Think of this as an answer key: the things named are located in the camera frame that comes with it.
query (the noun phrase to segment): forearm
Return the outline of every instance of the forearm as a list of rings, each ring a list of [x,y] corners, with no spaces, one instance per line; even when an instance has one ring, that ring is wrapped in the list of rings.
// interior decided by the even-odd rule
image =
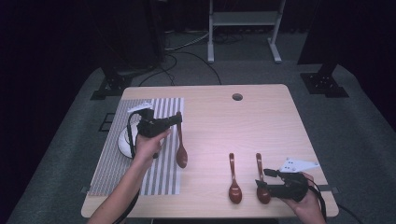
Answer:
[[[113,223],[119,218],[139,191],[147,169],[142,161],[133,161],[120,183],[93,213],[89,223]]]

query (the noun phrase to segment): gray carpet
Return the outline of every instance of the gray carpet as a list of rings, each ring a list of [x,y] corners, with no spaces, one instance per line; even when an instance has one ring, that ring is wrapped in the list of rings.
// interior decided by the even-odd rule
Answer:
[[[349,98],[326,98],[311,95],[300,73],[317,72],[319,65],[297,65],[305,35],[279,34],[277,45],[284,62],[274,64],[265,38],[245,35],[242,41],[215,46],[215,62],[223,85],[272,84],[288,86],[300,113],[319,162],[329,181],[338,188],[334,194],[341,205],[349,208],[364,223],[396,221],[396,133],[362,91],[357,79],[338,66],[334,79],[344,87]],[[169,35],[167,47],[177,46],[191,35]],[[182,51],[205,59],[205,42]],[[218,79],[198,58],[184,53],[172,54],[177,65],[169,71],[178,86],[218,85]],[[173,64],[167,56],[163,68]],[[150,74],[137,77],[132,86]],[[27,190],[8,223],[84,223],[80,214],[96,163],[106,141],[98,132],[106,113],[115,112],[120,97],[91,101],[104,74],[92,72],[71,105],[48,151],[37,168]],[[169,77],[162,73],[143,86],[168,86]],[[149,223],[148,219],[131,219],[129,223]],[[300,223],[295,218],[279,223]],[[358,223],[343,210],[328,223]]]

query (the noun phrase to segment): spoon handle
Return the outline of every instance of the spoon handle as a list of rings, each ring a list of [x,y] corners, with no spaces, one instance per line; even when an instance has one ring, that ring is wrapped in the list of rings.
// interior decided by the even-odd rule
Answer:
[[[231,175],[233,180],[235,180],[235,168],[234,168],[234,159],[233,159],[233,153],[230,153],[230,165],[231,165]]]
[[[183,145],[183,135],[181,133],[181,123],[180,122],[177,123],[176,126],[177,126],[177,133],[178,133],[178,141],[181,145]]]
[[[257,153],[256,160],[257,160],[257,167],[259,168],[260,181],[264,181],[264,176],[262,175],[262,154]]]

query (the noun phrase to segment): handheld controller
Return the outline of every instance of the handheld controller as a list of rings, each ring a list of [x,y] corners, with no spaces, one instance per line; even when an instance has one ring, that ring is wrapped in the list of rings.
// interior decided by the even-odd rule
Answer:
[[[266,182],[256,180],[259,188],[267,189],[271,197],[293,199],[300,202],[308,192],[308,180],[300,173],[280,173],[278,170],[264,169],[264,174],[272,177],[279,176],[285,184],[268,185]]]
[[[148,109],[148,108],[137,110],[134,113],[132,113],[128,118],[128,124],[126,126],[132,158],[134,157],[134,154],[135,154],[135,147],[134,147],[134,141],[133,141],[134,139],[133,139],[132,128],[131,128],[131,117],[134,114],[138,114],[141,116],[141,120],[139,121],[139,123],[136,126],[137,133],[141,134],[145,137],[148,137],[148,138],[155,137],[158,134],[169,129],[171,126],[182,122],[181,115],[174,115],[174,116],[171,116],[169,118],[164,118],[164,119],[155,119],[154,118],[154,110]],[[158,157],[158,154],[154,154],[153,157],[154,157],[154,159],[156,159]]]

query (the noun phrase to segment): wooden spoon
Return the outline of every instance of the wooden spoon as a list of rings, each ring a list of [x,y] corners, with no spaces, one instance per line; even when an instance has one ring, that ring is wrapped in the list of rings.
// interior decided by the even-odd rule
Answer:
[[[235,169],[233,164],[233,153],[230,153],[230,165],[231,165],[231,174],[233,177],[233,183],[230,186],[229,196],[231,202],[233,203],[240,203],[242,201],[242,190],[239,188],[238,184],[236,183],[235,179]]]
[[[256,160],[257,160],[257,167],[259,168],[260,181],[263,182],[264,177],[262,175],[262,154],[257,153]],[[271,195],[268,192],[268,190],[260,187],[257,187],[257,198],[261,203],[265,203],[265,204],[268,204],[271,201]]]
[[[189,160],[189,157],[187,155],[186,148],[184,148],[184,146],[183,146],[181,123],[177,123],[176,126],[177,126],[177,133],[178,133],[178,142],[179,142],[179,146],[178,146],[178,150],[177,150],[177,154],[176,154],[176,162],[180,168],[185,168],[187,166],[187,161]]]

